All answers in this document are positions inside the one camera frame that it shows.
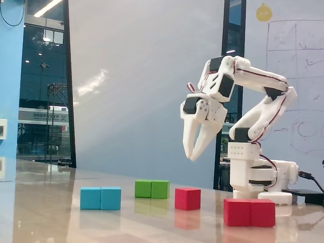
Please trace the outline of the white gripper, black motor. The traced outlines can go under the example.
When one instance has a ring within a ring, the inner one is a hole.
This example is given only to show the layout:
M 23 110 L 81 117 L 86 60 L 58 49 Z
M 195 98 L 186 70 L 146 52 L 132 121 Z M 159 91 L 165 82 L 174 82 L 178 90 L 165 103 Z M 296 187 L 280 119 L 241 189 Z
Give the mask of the white gripper, black motor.
M 204 93 L 188 94 L 180 105 L 184 120 L 183 147 L 186 157 L 197 160 L 222 129 L 227 109 L 216 99 Z M 196 133 L 201 125 L 197 140 Z

